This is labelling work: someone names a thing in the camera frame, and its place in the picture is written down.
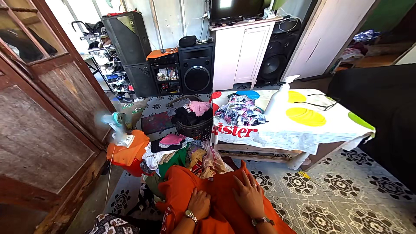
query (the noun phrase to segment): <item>yellow circle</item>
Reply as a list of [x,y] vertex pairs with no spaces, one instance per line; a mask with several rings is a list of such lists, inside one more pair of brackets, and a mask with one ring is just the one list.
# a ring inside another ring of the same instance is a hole
[[311,127],[324,126],[327,120],[320,113],[301,107],[290,108],[286,115],[293,121]]
[[305,102],[306,101],[306,97],[303,94],[298,93],[296,91],[289,90],[288,94],[289,94],[288,102],[290,102],[290,103]]

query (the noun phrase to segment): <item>yellow scissors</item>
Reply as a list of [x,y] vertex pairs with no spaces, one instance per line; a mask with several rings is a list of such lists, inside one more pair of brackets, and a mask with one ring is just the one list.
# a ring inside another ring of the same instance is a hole
[[313,181],[313,180],[311,179],[311,177],[310,177],[308,174],[306,174],[306,172],[304,172],[304,171],[298,171],[297,173],[298,173],[300,176],[302,176],[302,177],[304,177],[304,178],[306,178],[306,179],[310,180],[312,183],[316,184],[317,186],[319,186],[319,187],[323,188],[323,187],[322,187],[322,186],[320,186],[317,182]]

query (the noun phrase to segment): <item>television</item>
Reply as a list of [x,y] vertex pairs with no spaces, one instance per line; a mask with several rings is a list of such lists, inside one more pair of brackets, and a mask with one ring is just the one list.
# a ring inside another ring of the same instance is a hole
[[250,18],[262,12],[264,0],[211,0],[211,19],[214,22]]

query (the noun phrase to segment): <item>eyeglasses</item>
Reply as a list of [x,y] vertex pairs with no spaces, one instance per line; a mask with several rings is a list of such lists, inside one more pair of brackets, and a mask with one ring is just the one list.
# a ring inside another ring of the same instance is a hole
[[306,104],[309,104],[309,105],[314,105],[314,106],[316,106],[316,107],[322,107],[322,108],[324,108],[324,111],[327,111],[327,110],[329,110],[329,109],[331,109],[333,106],[335,106],[339,101],[340,101],[340,99],[339,98],[332,98],[332,97],[328,97],[327,95],[325,95],[325,94],[319,94],[319,93],[317,93],[317,94],[310,94],[310,95],[308,95],[308,97],[309,96],[312,96],[312,95],[322,95],[322,96],[326,96],[328,99],[330,99],[330,100],[334,100],[335,101],[335,103],[333,103],[333,104],[331,104],[331,105],[329,105],[329,106],[321,106],[321,105],[317,105],[317,104],[313,104],[313,103],[308,103],[308,102],[294,102],[294,103],[306,103]]

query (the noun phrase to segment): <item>red circle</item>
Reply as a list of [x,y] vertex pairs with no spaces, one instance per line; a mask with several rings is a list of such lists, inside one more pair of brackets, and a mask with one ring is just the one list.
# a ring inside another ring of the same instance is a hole
[[215,112],[217,112],[217,110],[219,109],[220,107],[217,105],[217,104],[215,104],[215,103],[213,103],[212,104],[212,111],[213,111],[213,114],[215,115]]
[[212,99],[219,98],[219,97],[221,97],[221,92],[214,92],[214,93],[211,95],[211,97],[212,97]]

